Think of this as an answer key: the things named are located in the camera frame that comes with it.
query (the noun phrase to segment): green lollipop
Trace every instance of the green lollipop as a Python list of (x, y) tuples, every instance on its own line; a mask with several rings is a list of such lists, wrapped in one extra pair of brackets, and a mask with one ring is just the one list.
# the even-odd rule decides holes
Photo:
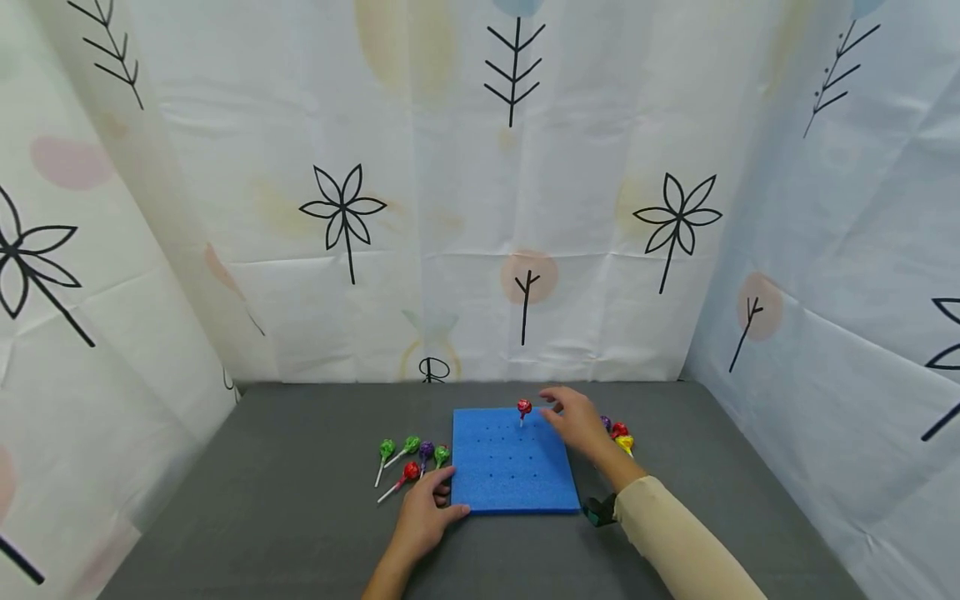
[(396, 450), (396, 444), (393, 440), (384, 440), (380, 443), (380, 470), (376, 472), (376, 483), (373, 484), (375, 488), (380, 487), (380, 475), (383, 474), (383, 466), (394, 453), (394, 450)]
[(433, 451), (433, 462), (440, 468), (450, 458), (450, 448), (443, 444), (438, 445)]
[(403, 443), (403, 451), (399, 452), (397, 456), (390, 459), (390, 462), (384, 465), (384, 468), (390, 468), (390, 465), (395, 463), (401, 456), (405, 454), (416, 454), (417, 450), (420, 449), (420, 438), (417, 436), (410, 436), (407, 438), (406, 442)]

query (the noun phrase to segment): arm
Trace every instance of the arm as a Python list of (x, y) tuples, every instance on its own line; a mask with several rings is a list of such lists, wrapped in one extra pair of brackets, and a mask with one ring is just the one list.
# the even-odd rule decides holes
[(543, 415), (564, 442), (586, 454), (611, 482), (616, 519), (677, 600), (766, 599), (720, 540), (610, 439), (586, 396), (569, 388), (540, 395), (555, 402)]
[(450, 487), (444, 481), (453, 472), (454, 467), (430, 471), (403, 497), (394, 537), (373, 571), (362, 600), (399, 600), (417, 561), (440, 543), (449, 525), (469, 515), (469, 506), (447, 507)]
[(400, 600), (416, 563), (392, 546), (388, 547), (367, 583), (362, 600)]

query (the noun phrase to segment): red lollipop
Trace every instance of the red lollipop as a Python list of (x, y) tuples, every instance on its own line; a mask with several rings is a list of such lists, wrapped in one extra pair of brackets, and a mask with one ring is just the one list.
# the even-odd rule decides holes
[(400, 475), (400, 480), (394, 483), (394, 486), (392, 488), (390, 488), (389, 490), (386, 491), (386, 493), (380, 496), (380, 499), (377, 500), (376, 503), (379, 504), (380, 502), (383, 502), (384, 500), (387, 499), (387, 496), (399, 490), (400, 487), (403, 486), (403, 484), (411, 480), (416, 480), (418, 478), (420, 478), (420, 465), (418, 465), (415, 461), (411, 461), (407, 463), (407, 466), (403, 468), (403, 474)]
[(629, 435), (630, 435), (630, 430), (627, 429), (627, 426), (620, 421), (617, 421), (616, 423), (614, 423), (613, 427), (611, 427), (610, 429), (610, 437), (612, 440), (616, 440), (617, 438), (620, 438), (622, 436), (629, 436)]
[(407, 466), (403, 468), (403, 476), (400, 477), (400, 485), (406, 483), (408, 479), (419, 479), (420, 478), (420, 465), (411, 461), (407, 463)]
[(521, 398), (520, 402), (516, 404), (516, 409), (520, 411), (520, 426), (523, 426), (523, 418), (530, 414), (530, 411), (534, 409), (534, 405), (530, 403), (530, 400)]

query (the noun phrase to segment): beige sleeve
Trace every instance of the beige sleeve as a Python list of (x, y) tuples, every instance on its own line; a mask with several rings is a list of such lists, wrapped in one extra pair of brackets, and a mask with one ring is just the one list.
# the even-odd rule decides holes
[(620, 492), (614, 516), (676, 600), (766, 599), (720, 540), (656, 477), (637, 479)]

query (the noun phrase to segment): purple lollipop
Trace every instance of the purple lollipop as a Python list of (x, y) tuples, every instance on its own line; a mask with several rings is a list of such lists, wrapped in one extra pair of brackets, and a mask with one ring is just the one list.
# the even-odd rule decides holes
[(423, 442), (420, 444), (420, 477), (426, 471), (426, 462), (433, 456), (433, 442)]

